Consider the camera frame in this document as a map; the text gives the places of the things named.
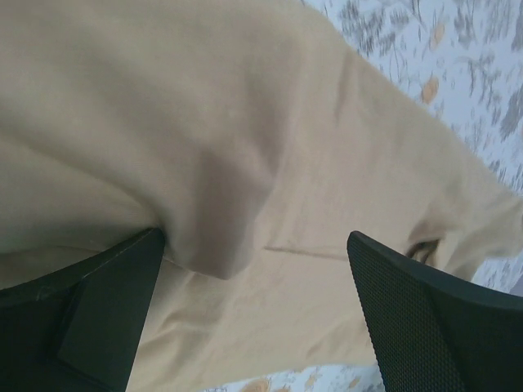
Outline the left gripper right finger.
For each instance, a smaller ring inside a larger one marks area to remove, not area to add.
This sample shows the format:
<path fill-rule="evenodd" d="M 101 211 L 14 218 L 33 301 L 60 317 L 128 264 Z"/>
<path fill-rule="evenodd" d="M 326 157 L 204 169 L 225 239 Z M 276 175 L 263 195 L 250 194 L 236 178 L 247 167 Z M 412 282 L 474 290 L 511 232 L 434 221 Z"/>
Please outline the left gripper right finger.
<path fill-rule="evenodd" d="M 522 299 L 353 231 L 347 253 L 387 391 L 520 391 Z"/>

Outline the beige t shirt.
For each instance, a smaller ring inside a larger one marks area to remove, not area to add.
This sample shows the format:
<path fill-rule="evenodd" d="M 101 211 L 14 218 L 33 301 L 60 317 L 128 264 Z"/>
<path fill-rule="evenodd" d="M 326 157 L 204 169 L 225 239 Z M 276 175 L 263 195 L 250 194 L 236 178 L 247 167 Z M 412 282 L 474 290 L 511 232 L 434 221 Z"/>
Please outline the beige t shirt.
<path fill-rule="evenodd" d="M 358 230 L 460 278 L 522 200 L 298 1 L 4 1 L 1 284 L 166 235 L 128 388 L 374 360 Z"/>

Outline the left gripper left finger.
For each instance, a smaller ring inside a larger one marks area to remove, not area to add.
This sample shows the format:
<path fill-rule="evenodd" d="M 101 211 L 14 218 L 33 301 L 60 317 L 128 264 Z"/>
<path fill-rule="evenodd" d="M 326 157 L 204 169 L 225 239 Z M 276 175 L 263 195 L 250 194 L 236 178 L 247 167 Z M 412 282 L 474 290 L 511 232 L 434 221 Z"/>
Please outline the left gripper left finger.
<path fill-rule="evenodd" d="M 3 391 L 124 391 L 163 259 L 148 229 L 1 291 Z"/>

